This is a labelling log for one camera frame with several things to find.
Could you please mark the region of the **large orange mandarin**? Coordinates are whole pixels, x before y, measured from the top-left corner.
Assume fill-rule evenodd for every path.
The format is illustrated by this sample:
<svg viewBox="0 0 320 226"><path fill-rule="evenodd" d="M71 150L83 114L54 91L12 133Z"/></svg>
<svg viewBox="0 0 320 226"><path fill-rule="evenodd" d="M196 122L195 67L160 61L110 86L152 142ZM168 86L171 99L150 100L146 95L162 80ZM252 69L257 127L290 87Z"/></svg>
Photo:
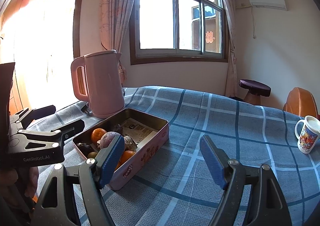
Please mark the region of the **large orange mandarin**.
<svg viewBox="0 0 320 226"><path fill-rule="evenodd" d="M103 128L96 128L92 131L91 133L91 142L93 144L97 144L99 140L101 140L102 136L106 133L107 131L104 130Z"/></svg>

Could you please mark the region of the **tan longan fruit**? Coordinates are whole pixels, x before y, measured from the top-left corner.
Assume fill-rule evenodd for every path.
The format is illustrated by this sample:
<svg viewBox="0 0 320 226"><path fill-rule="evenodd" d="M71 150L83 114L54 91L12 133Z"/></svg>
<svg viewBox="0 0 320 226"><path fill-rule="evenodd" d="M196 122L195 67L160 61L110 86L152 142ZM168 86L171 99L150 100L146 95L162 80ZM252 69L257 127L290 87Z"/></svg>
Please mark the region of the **tan longan fruit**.
<svg viewBox="0 0 320 226"><path fill-rule="evenodd" d="M93 152L90 152L88 155L87 155L87 158L89 159L89 158L96 158L96 156L97 156L97 152L95 152L95 151L93 151Z"/></svg>

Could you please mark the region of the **purple beetroot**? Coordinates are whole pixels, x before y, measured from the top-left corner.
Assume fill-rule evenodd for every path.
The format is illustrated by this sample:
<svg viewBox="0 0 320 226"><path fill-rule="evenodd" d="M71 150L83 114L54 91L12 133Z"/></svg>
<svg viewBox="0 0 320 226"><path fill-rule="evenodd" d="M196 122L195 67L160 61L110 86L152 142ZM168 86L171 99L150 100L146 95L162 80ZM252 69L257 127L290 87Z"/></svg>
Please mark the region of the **purple beetroot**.
<svg viewBox="0 0 320 226"><path fill-rule="evenodd" d="M103 149L103 148L107 148L110 143L112 142L112 140L115 138L115 137L119 137L121 136L121 134L117 133L117 132L106 132L102 137L101 139L98 141L99 143L99 149Z"/></svg>

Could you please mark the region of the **pink electric kettle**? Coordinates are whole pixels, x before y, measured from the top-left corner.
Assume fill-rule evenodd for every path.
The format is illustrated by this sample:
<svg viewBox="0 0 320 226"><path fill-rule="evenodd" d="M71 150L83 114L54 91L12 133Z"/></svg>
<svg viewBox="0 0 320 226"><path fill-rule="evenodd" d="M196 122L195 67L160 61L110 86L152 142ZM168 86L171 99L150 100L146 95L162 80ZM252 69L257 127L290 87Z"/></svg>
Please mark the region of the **pink electric kettle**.
<svg viewBox="0 0 320 226"><path fill-rule="evenodd" d="M107 118L124 108L118 71L120 57L116 50L108 50L80 56L71 63L74 95L88 102L97 118Z"/></svg>

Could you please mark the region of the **pink metal tin box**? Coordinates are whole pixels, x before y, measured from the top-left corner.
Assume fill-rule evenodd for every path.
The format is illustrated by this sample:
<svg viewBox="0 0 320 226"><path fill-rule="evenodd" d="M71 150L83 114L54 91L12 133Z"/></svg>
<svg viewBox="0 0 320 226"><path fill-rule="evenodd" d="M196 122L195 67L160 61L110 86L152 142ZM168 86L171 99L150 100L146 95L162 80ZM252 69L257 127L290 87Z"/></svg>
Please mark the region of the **pink metal tin box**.
<svg viewBox="0 0 320 226"><path fill-rule="evenodd" d="M169 138L166 119L125 108L73 138L73 145L83 159L87 159L89 153L99 151L100 142L91 140L95 129L117 132L125 138L126 152L108 184L114 191L120 190Z"/></svg>

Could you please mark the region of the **white printed mug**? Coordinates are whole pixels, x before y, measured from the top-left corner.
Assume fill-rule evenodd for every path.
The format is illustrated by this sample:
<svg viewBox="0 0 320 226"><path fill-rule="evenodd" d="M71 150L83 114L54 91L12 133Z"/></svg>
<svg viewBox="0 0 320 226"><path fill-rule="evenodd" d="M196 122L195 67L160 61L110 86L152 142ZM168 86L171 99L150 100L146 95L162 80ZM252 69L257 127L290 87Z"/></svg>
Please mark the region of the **white printed mug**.
<svg viewBox="0 0 320 226"><path fill-rule="evenodd" d="M306 115L295 125L295 135L298 139L297 146L304 154L309 154L319 139L319 120L311 115Z"/></svg>

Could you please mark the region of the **orange leather chair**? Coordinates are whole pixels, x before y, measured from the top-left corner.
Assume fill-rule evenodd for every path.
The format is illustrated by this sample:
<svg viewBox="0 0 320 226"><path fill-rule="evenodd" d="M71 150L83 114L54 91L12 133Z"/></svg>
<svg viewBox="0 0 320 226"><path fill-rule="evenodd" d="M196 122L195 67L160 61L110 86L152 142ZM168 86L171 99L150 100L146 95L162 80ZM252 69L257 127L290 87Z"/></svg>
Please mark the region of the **orange leather chair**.
<svg viewBox="0 0 320 226"><path fill-rule="evenodd" d="M283 110L300 117L311 115L319 118L316 101L311 92L303 88L293 88L288 96Z"/></svg>

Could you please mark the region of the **purple round stool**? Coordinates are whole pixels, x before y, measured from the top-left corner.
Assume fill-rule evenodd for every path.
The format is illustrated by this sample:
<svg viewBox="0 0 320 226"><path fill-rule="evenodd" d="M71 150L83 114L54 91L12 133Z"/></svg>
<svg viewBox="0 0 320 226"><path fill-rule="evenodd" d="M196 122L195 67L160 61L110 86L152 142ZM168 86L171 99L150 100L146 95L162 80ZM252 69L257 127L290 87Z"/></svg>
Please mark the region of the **purple round stool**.
<svg viewBox="0 0 320 226"><path fill-rule="evenodd" d="M268 85L255 80L240 79L239 86L248 90L244 102L252 105L261 105L261 96L269 97L271 94L271 88Z"/></svg>

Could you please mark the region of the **pink curtain left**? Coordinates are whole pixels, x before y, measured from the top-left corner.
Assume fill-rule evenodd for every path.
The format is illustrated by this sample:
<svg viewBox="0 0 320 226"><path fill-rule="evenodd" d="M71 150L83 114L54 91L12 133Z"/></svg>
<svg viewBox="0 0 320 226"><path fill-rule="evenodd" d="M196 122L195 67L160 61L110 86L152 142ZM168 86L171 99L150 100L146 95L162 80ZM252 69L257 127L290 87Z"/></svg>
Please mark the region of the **pink curtain left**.
<svg viewBox="0 0 320 226"><path fill-rule="evenodd" d="M100 39L107 50L121 52L135 0L102 0Z"/></svg>

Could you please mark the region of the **brown framed window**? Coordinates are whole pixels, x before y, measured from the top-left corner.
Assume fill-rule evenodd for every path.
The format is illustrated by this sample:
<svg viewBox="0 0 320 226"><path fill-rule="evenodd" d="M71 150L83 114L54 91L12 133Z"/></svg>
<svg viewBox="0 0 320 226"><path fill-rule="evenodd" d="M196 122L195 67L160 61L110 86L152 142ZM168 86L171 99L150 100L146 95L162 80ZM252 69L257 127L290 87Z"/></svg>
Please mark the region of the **brown framed window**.
<svg viewBox="0 0 320 226"><path fill-rule="evenodd" d="M227 62L222 0L135 0L130 63Z"/></svg>

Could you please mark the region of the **white air conditioner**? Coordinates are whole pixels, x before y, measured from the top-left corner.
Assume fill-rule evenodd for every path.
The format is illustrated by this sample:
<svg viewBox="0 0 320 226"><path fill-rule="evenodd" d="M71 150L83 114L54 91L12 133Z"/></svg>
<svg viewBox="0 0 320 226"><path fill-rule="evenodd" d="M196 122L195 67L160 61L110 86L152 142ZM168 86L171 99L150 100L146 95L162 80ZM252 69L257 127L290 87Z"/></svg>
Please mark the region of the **white air conditioner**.
<svg viewBox="0 0 320 226"><path fill-rule="evenodd" d="M249 0L254 7L273 8L278 10L287 10L285 0Z"/></svg>

